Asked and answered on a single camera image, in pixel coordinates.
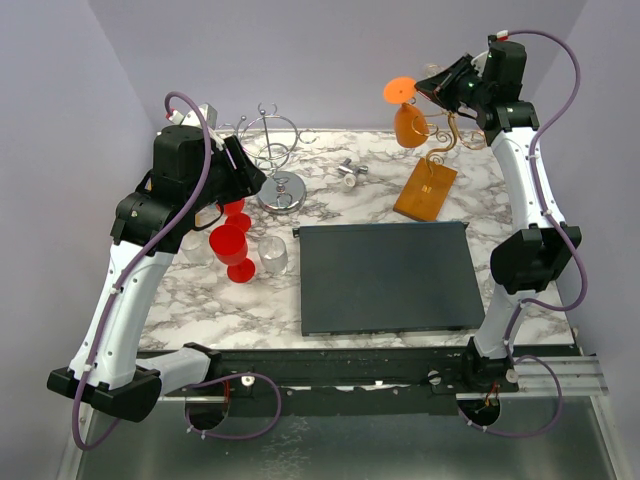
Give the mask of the orange plastic wine glass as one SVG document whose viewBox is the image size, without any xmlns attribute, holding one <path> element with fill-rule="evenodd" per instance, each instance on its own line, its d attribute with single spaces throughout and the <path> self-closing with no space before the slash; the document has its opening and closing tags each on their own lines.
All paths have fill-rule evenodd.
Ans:
<svg viewBox="0 0 640 480">
<path fill-rule="evenodd" d="M 394 132 L 397 143 L 404 148 L 417 148 L 429 136 L 429 127 L 422 111 L 414 105 L 415 80 L 401 76 L 389 81 L 383 89 L 384 100 L 397 105 Z"/>
</svg>

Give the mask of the red plastic wine glass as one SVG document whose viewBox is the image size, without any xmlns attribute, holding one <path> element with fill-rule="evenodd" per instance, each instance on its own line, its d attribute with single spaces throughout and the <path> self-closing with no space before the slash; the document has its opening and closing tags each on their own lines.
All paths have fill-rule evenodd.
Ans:
<svg viewBox="0 0 640 480">
<path fill-rule="evenodd" d="M 250 281 L 256 272 L 248 258 L 245 233 L 234 225 L 221 225 L 209 236 L 209 245 L 217 259 L 227 267 L 228 278 L 235 283 Z"/>
</svg>

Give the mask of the clear ribbed wine glass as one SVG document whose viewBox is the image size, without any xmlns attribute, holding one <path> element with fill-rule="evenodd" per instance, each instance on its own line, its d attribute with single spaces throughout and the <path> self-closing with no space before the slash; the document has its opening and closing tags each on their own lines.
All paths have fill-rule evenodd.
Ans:
<svg viewBox="0 0 640 480">
<path fill-rule="evenodd" d="M 258 254 L 265 271 L 279 275 L 287 270 L 288 254 L 284 240 L 278 236 L 268 236 L 260 240 Z"/>
</svg>

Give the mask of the clear textured wine glass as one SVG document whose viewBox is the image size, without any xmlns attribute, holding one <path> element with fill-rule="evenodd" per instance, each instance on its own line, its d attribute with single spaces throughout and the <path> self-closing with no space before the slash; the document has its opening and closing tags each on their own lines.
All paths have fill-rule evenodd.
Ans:
<svg viewBox="0 0 640 480">
<path fill-rule="evenodd" d="M 209 263 L 209 255 L 205 238 L 201 233 L 190 232 L 182 239 L 180 250 L 185 258 L 194 265 L 207 265 Z"/>
</svg>

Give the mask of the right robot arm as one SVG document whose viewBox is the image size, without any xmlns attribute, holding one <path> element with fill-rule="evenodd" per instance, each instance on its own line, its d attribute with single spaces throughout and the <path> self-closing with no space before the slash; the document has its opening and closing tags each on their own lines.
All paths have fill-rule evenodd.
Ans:
<svg viewBox="0 0 640 480">
<path fill-rule="evenodd" d="M 581 230 L 566 223 L 546 176 L 539 140 L 547 126 L 532 103 L 521 100 L 527 61 L 524 45 L 506 31 L 488 38 L 488 49 L 463 55 L 415 85 L 417 93 L 456 113 L 466 107 L 484 133 L 501 169 L 513 232 L 490 258 L 494 292 L 485 318 L 462 356 L 460 379 L 480 392 L 504 381 L 513 369 L 513 339 L 525 307 L 577 261 Z"/>
</svg>

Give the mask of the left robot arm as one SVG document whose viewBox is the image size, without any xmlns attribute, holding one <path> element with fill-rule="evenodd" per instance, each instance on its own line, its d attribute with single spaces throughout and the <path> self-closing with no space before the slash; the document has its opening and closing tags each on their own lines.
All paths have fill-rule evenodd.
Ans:
<svg viewBox="0 0 640 480">
<path fill-rule="evenodd" d="M 153 144 L 153 167 L 120 201 L 111 229 L 107 276 L 83 343 L 66 367 L 53 370 L 49 390 L 79 397 L 94 409 L 140 422 L 158 398 L 191 386 L 214 393 L 222 380 L 221 355 L 187 343 L 173 353 L 140 360 L 139 341 L 158 286 L 183 237 L 203 208 L 257 194 L 266 180 L 234 135 L 214 146 L 206 183 L 188 213 L 149 252 L 152 240 L 186 204 L 204 165 L 204 135 L 194 126 L 164 128 Z"/>
</svg>

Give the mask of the clear glass on gold rack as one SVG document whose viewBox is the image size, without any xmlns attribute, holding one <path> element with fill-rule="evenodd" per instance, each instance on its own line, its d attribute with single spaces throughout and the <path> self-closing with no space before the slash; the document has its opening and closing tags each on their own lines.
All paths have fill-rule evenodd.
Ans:
<svg viewBox="0 0 640 480">
<path fill-rule="evenodd" d="M 426 65 L 424 67 L 423 73 L 427 78 L 429 78 L 429 77 L 433 77 L 433 76 L 436 76 L 436 75 L 440 74 L 444 70 L 445 70 L 445 67 L 443 67 L 441 65 L 428 64 L 428 65 Z"/>
</svg>

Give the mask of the chrome wine glass rack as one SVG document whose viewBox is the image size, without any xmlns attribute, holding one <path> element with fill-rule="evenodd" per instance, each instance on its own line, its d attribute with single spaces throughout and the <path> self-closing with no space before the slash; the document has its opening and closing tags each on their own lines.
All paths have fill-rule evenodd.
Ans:
<svg viewBox="0 0 640 480">
<path fill-rule="evenodd" d="M 257 112 L 253 120 L 242 115 L 236 123 L 221 123 L 217 128 L 235 134 L 249 158 L 266 175 L 256 195 L 259 206 L 274 215 L 292 214 L 304 205 L 307 187 L 300 175 L 287 169 L 288 164 L 299 146 L 312 144 L 318 137 L 303 139 L 313 130 L 299 129 L 279 113 L 276 103 L 270 109 L 259 103 Z"/>
</svg>

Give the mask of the small chrome metal fitting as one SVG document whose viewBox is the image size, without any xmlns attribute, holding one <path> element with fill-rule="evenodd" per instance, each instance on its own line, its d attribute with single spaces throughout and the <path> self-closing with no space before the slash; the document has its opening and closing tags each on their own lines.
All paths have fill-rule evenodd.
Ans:
<svg viewBox="0 0 640 480">
<path fill-rule="evenodd" d="M 352 163 L 350 158 L 345 159 L 338 167 L 338 172 L 343 175 L 366 175 L 369 168 L 366 165 L 356 165 Z"/>
</svg>

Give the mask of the dark grey flat box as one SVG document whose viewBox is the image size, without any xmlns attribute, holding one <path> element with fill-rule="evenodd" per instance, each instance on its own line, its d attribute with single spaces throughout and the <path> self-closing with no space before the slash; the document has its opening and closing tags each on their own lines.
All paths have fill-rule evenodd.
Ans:
<svg viewBox="0 0 640 480">
<path fill-rule="evenodd" d="M 453 221 L 294 229 L 302 335 L 479 328 L 485 310 L 466 228 Z"/>
</svg>

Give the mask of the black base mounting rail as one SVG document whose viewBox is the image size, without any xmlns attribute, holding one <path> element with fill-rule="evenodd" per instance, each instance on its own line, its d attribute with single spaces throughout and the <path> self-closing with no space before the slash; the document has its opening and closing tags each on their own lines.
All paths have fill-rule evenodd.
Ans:
<svg viewBox="0 0 640 480">
<path fill-rule="evenodd" d="M 505 365 L 474 377 L 463 347 L 224 350 L 206 377 L 232 375 L 231 413 L 269 416 L 454 415 L 456 397 L 516 391 Z M 252 386 L 236 377 L 254 377 Z"/>
</svg>

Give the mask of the aluminium extrusion rail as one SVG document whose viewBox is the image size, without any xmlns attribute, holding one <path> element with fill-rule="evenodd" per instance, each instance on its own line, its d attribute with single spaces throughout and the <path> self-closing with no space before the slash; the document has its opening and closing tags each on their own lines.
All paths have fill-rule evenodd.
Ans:
<svg viewBox="0 0 640 480">
<path fill-rule="evenodd" d="M 609 388 L 597 356 L 543 357 L 564 397 L 606 396 Z M 555 397 L 557 386 L 549 370 L 531 359 L 515 367 L 519 392 L 529 397 Z"/>
</svg>

